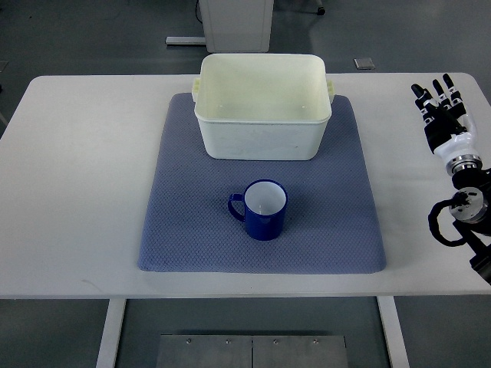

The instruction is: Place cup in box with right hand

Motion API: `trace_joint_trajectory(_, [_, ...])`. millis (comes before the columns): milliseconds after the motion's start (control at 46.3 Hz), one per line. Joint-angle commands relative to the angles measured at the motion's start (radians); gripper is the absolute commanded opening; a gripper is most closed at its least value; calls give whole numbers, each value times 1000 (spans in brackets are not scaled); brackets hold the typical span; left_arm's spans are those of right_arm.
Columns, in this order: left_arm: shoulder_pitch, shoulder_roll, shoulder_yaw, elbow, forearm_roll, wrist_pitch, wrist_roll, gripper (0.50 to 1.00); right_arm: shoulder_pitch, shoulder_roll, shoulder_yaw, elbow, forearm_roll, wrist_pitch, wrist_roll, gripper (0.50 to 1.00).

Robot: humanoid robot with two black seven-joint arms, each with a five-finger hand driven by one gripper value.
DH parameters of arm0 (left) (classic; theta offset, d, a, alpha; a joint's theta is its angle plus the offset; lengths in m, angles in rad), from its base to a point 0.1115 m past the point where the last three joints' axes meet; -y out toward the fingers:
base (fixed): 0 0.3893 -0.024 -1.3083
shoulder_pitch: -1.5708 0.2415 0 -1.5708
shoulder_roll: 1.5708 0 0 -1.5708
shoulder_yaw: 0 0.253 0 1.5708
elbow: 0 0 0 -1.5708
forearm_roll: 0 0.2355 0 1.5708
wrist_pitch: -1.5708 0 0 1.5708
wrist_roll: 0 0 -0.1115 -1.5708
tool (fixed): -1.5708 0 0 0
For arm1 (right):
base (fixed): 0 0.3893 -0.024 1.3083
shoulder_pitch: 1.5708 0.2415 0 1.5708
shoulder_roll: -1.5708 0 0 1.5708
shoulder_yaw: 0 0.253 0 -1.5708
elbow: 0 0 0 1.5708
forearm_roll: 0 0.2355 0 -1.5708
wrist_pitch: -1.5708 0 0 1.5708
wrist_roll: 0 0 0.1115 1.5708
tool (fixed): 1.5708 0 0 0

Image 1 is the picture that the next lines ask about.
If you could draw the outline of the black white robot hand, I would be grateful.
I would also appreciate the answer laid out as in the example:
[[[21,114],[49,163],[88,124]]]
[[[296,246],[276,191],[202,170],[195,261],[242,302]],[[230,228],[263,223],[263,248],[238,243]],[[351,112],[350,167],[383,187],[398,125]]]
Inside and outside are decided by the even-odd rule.
[[[430,151],[445,164],[464,156],[477,157],[476,126],[450,75],[444,74],[442,81],[433,80],[433,88],[435,95],[419,84],[411,86]]]

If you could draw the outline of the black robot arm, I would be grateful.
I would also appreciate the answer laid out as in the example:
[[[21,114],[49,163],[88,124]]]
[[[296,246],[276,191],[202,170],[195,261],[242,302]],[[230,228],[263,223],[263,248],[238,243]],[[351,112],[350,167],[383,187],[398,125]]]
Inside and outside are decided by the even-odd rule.
[[[455,248],[469,245],[474,256],[471,268],[486,282],[490,282],[490,245],[481,236],[490,236],[490,170],[482,167],[477,155],[465,154],[447,163],[456,193],[436,203],[428,215],[432,236],[442,245]],[[453,216],[453,227],[460,238],[448,239],[440,231],[439,215],[448,209]]]

